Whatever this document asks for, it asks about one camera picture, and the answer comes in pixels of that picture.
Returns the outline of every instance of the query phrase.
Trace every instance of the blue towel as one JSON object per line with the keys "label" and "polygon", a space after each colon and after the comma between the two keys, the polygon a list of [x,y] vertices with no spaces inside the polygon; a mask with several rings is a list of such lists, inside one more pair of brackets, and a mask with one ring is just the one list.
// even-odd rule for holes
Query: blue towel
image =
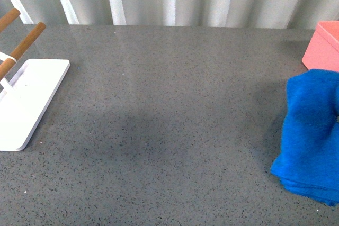
{"label": "blue towel", "polygon": [[287,82],[281,153],[271,173],[288,191],[339,203],[339,73],[312,69]]}

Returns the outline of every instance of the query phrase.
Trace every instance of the white base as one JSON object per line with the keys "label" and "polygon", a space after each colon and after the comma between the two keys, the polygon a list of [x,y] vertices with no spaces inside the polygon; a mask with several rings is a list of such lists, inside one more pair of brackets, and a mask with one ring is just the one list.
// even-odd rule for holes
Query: white base
{"label": "white base", "polygon": [[24,149],[63,80],[69,60],[29,59],[0,93],[0,151]]}

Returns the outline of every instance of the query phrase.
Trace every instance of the pink plastic container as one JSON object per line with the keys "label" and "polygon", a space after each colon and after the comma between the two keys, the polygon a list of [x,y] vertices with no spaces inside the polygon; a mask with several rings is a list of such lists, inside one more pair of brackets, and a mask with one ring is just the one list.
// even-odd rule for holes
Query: pink plastic container
{"label": "pink plastic container", "polygon": [[339,21],[319,21],[302,58],[308,69],[339,71]]}

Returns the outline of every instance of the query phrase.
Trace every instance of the wooden dowel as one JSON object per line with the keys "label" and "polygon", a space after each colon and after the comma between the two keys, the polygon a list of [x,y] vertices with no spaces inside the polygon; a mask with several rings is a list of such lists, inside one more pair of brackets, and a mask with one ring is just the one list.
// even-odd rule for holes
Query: wooden dowel
{"label": "wooden dowel", "polygon": [[0,18],[0,32],[2,32],[9,24],[18,18],[20,12],[18,9],[11,9],[8,13]]}
{"label": "wooden dowel", "polygon": [[[46,25],[40,22],[34,27],[34,29],[26,36],[25,39],[13,50],[10,54],[11,57],[15,58],[17,61],[20,57],[28,50],[28,48],[34,43],[42,31],[46,28]],[[13,59],[7,58],[0,65],[0,80],[2,80],[6,74],[12,69],[15,65]]]}

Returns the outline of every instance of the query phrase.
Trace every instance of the gray countertop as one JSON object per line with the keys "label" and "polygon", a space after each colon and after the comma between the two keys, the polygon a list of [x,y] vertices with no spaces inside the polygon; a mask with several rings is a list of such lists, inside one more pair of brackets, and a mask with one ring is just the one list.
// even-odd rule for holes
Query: gray countertop
{"label": "gray countertop", "polygon": [[71,67],[28,146],[1,152],[0,225],[337,225],[270,174],[312,34],[48,26],[21,63]]}

